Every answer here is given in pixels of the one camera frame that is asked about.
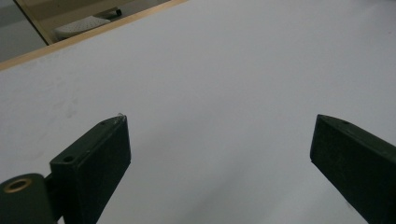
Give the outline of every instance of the black object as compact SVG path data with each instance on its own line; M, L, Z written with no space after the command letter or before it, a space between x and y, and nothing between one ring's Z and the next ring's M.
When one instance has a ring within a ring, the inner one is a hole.
M396 147L318 115L311 160L368 223L396 223Z
M126 116L104 120L49 164L0 185L0 223L94 224L131 162Z

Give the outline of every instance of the white surface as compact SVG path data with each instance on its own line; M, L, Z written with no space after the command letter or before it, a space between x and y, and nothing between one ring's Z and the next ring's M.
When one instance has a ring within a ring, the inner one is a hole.
M79 35L93 28L110 23L109 20L90 16L79 21L74 21L55 29L55 34L61 38Z
M396 2L190 0L0 73L0 179L128 116L99 223L365 221L309 160L318 113L396 144Z

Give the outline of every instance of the white object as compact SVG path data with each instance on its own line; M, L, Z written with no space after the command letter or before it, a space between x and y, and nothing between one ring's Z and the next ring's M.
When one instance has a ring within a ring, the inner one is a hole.
M102 25L105 25L108 23L110 23L109 20L90 16L85 19L82 19L79 21L74 21L74 22L71 22L64 26L61 26L59 28L56 28L55 34L61 39L69 38L71 36L82 34L84 32L91 30L91 29L94 29L96 27L99 27L99 26L102 26Z

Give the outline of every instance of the gray floor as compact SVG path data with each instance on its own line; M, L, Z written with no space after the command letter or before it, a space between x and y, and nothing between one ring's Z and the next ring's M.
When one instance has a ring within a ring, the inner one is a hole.
M122 16L157 6L169 0L136 0L121 6ZM18 57L46 44L12 0L0 1L0 62Z

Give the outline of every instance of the screw hole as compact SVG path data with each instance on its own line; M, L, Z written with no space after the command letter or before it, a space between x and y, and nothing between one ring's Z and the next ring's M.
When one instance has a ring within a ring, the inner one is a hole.
M18 192L20 190L26 189L31 183L32 183L31 179L27 179L27 178L18 179L6 185L6 187L4 188L4 192L5 193Z
M70 162L70 161L72 161L73 159L74 159L74 157L68 156L68 157L64 158L64 161L65 161L65 162Z

